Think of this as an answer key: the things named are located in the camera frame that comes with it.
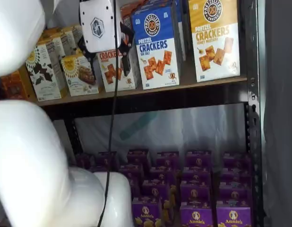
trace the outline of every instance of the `blue cracker box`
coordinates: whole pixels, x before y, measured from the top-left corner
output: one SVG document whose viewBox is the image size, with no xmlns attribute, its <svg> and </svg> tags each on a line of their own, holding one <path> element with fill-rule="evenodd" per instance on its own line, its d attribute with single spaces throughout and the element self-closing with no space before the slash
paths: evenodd
<svg viewBox="0 0 292 227">
<path fill-rule="evenodd" d="M 180 84 L 181 47 L 172 0 L 148 2 L 132 15 L 143 89 Z"/>
</svg>

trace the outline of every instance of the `pretzelized logo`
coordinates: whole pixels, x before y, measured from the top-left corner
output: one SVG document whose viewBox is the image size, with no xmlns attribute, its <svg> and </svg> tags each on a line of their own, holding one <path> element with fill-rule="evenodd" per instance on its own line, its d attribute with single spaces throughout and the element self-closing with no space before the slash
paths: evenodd
<svg viewBox="0 0 292 227">
<path fill-rule="evenodd" d="M 160 31 L 161 23 L 157 15 L 149 14 L 144 21 L 144 28 L 148 35 L 156 36 Z"/>
<path fill-rule="evenodd" d="M 204 16 L 207 21 L 215 22 L 217 21 L 223 11 L 223 6 L 220 0 L 207 0 L 204 4 Z"/>
</svg>

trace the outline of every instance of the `black cable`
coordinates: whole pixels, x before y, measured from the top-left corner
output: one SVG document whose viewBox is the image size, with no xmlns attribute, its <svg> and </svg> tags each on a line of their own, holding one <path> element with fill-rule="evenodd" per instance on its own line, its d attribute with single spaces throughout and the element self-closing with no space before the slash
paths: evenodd
<svg viewBox="0 0 292 227">
<path fill-rule="evenodd" d="M 106 178 L 106 187 L 105 187 L 105 202 L 102 214 L 99 219 L 98 227 L 101 226 L 102 219 L 104 216 L 106 202 L 107 202 L 107 194 L 108 194 L 108 187 L 109 187 L 109 179 L 110 179 L 110 171 L 112 166 L 112 130 L 113 130 L 113 121 L 114 121 L 114 113 L 116 110 L 116 103 L 117 103 L 117 94 L 118 94 L 118 82 L 119 82 L 119 52 L 118 52 L 118 38 L 117 38 L 117 10 L 116 10 L 116 0 L 113 0 L 113 19 L 114 19 L 114 44 L 116 49 L 116 85 L 114 89 L 114 96 L 113 96 L 113 103 L 112 103 L 112 117 L 110 122 L 110 129 L 109 129 L 109 140 L 108 140 L 108 152 L 109 152 L 109 162 L 108 162 L 108 170 L 107 170 L 107 178 Z"/>
</svg>

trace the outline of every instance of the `snack box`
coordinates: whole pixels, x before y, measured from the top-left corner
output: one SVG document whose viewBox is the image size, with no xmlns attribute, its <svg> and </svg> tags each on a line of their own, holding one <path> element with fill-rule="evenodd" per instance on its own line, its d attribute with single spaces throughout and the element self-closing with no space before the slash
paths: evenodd
<svg viewBox="0 0 292 227">
<path fill-rule="evenodd" d="M 200 182 L 207 182 L 211 185 L 211 175 L 208 167 L 184 167 L 182 171 L 182 180 L 195 180 Z"/>
<path fill-rule="evenodd" d="M 169 184 L 159 179 L 144 180 L 142 184 L 142 193 L 148 196 L 155 196 L 161 199 L 163 208 L 163 219 L 166 225 L 173 223 L 174 211 L 171 200 Z"/>
<path fill-rule="evenodd" d="M 240 75 L 236 0 L 189 0 L 197 82 Z"/>
<path fill-rule="evenodd" d="M 93 75 L 90 62 L 82 53 L 64 57 L 61 64 L 71 96 L 99 93 L 101 88 Z"/>
<path fill-rule="evenodd" d="M 170 167 L 160 166 L 150 168 L 150 177 L 153 179 L 165 180 L 170 185 L 171 203 L 172 206 L 176 205 L 176 201 L 179 200 L 178 196 L 178 184 L 175 171 Z"/>
<path fill-rule="evenodd" d="M 211 167 L 211 151 L 189 150 L 185 157 L 186 166 Z"/>
<path fill-rule="evenodd" d="M 74 25 L 69 27 L 64 27 L 61 30 L 64 32 L 67 36 L 67 40 L 69 42 L 69 45 L 72 49 L 71 54 L 76 54 L 76 49 L 78 48 L 77 44 L 82 37 L 82 28 L 80 25 Z"/>
<path fill-rule="evenodd" d="M 148 149 L 130 149 L 127 154 L 129 163 L 141 163 L 146 174 L 149 173 L 151 162 Z"/>
<path fill-rule="evenodd" d="M 1 77 L 1 83 L 6 98 L 36 101 L 36 95 L 25 65 L 15 72 Z"/>
<path fill-rule="evenodd" d="M 140 164 L 121 165 L 119 172 L 129 179 L 137 179 L 140 183 L 144 179 L 144 171 Z"/>
<path fill-rule="evenodd" d="M 251 170 L 251 158 L 248 154 L 224 153 L 223 163 L 225 168 L 238 168 Z"/>
<path fill-rule="evenodd" d="M 56 55 L 60 61 L 63 57 L 72 55 L 71 46 L 69 45 L 67 36 L 64 32 L 58 30 L 56 32 L 47 32 L 42 35 L 42 38 L 52 39 Z"/>
<path fill-rule="evenodd" d="M 134 90 L 141 81 L 141 73 L 138 66 L 137 49 L 133 44 L 126 58 L 123 58 L 120 51 L 118 51 L 118 75 L 116 71 L 116 51 L 109 50 L 97 53 L 102 78 L 106 92 L 113 92 L 115 90 L 115 82 L 118 79 L 118 91 Z"/>
<path fill-rule="evenodd" d="M 38 101 L 66 96 L 67 88 L 52 39 L 37 43 L 26 60 L 26 67 Z"/>
<path fill-rule="evenodd" d="M 182 202 L 180 220 L 185 227 L 213 227 L 212 209 L 209 201 Z"/>
<path fill-rule="evenodd" d="M 210 187 L 207 182 L 182 181 L 180 184 L 182 201 L 210 200 Z"/>
<path fill-rule="evenodd" d="M 180 84 L 181 47 L 174 1 L 147 3 L 132 14 L 143 89 Z"/>
<path fill-rule="evenodd" d="M 108 151 L 99 152 L 97 154 L 96 162 L 98 165 L 108 166 L 109 155 L 112 156 L 112 170 L 117 171 L 120 167 L 120 163 L 116 151 L 112 151 L 111 153 L 109 153 Z"/>
<path fill-rule="evenodd" d="M 251 227 L 251 209 L 247 201 L 218 200 L 216 202 L 219 227 Z"/>
<path fill-rule="evenodd" d="M 166 166 L 173 169 L 180 169 L 180 156 L 178 151 L 158 152 L 155 163 L 157 166 Z"/>
<path fill-rule="evenodd" d="M 137 226 L 164 227 L 162 204 L 156 197 L 135 197 L 132 201 L 132 213 Z"/>
</svg>

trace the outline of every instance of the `cracker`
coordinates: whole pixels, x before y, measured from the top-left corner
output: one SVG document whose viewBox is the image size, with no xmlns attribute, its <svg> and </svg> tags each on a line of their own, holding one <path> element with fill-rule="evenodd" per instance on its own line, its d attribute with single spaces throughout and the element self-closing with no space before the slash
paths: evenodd
<svg viewBox="0 0 292 227">
<path fill-rule="evenodd" d="M 113 64 L 109 64 L 107 66 L 107 68 L 108 68 L 108 71 L 111 73 L 111 75 L 115 77 L 116 76 L 116 70 L 114 69 Z"/>
<path fill-rule="evenodd" d="M 225 55 L 225 51 L 218 48 L 216 51 L 213 62 L 218 64 L 218 65 L 222 65 L 224 55 Z"/>
<path fill-rule="evenodd" d="M 149 62 L 149 66 L 151 68 L 151 71 L 155 71 L 156 70 L 156 60 L 155 57 L 149 58 L 148 59 Z"/>
<path fill-rule="evenodd" d="M 211 45 L 205 49 L 206 54 L 209 56 L 209 61 L 212 61 L 215 57 L 214 47 Z"/>
<path fill-rule="evenodd" d="M 151 71 L 151 67 L 149 65 L 144 67 L 144 72 L 147 80 L 152 79 L 154 77 Z"/>
<path fill-rule="evenodd" d="M 158 60 L 155 72 L 162 76 L 164 72 L 164 68 L 165 68 L 165 63 L 161 60 Z"/>
<path fill-rule="evenodd" d="M 108 71 L 108 72 L 105 72 L 105 77 L 106 77 L 106 80 L 107 80 L 107 83 L 108 84 L 112 84 L 113 83 L 113 80 L 112 80 L 112 75 L 111 73 Z"/>
<path fill-rule="evenodd" d="M 167 65 L 171 64 L 171 55 L 172 52 L 171 51 L 164 51 L 164 63 Z"/>
<path fill-rule="evenodd" d="M 199 62 L 201 63 L 201 67 L 203 71 L 210 69 L 210 60 L 208 55 L 204 55 L 199 58 Z"/>
<path fill-rule="evenodd" d="M 225 46 L 223 48 L 223 50 L 225 51 L 225 53 L 231 53 L 232 52 L 233 41 L 234 41 L 233 38 L 226 37 L 226 39 L 225 39 Z"/>
</svg>

